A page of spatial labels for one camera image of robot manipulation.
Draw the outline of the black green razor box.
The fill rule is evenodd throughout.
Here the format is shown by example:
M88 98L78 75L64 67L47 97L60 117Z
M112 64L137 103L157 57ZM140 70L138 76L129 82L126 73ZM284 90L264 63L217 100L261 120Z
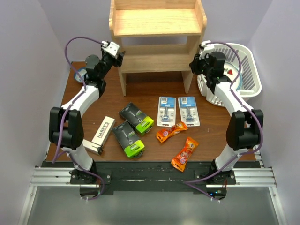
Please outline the black green razor box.
M154 120L132 102L121 109L119 115L125 119L140 136L144 136L148 133L154 125Z
M112 128L112 132L128 158L139 158L145 151L145 145L128 121Z

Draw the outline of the white Harry's razor box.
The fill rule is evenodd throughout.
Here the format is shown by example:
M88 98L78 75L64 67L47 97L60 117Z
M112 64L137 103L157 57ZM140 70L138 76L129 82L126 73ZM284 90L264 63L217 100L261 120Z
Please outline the white Harry's razor box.
M101 125L99 126L99 128L91 142L95 143L97 145L103 146L104 143L106 142L114 124L115 124L114 118L105 116L104 120L102 121Z

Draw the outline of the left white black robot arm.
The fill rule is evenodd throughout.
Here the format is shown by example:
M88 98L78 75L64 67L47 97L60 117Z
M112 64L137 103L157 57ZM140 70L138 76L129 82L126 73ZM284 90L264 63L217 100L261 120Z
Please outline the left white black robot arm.
M101 58L96 55L86 58L87 75L79 93L63 106L50 110L49 140L71 158L74 164L71 175L87 184L97 182L100 177L94 160L83 145L82 116L103 95L105 76L112 67L121 67L124 57L119 45L114 42L101 46L101 53Z

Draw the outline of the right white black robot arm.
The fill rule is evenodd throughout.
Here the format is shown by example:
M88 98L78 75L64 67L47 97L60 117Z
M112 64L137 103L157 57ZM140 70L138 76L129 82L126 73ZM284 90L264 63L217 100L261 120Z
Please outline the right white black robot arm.
M207 87L224 103L231 116L226 146L200 182L210 180L220 184L241 156L256 152L263 143L263 112L253 109L232 88L232 80L224 74L224 64L225 55L221 52L196 54L189 64L193 74L204 75Z

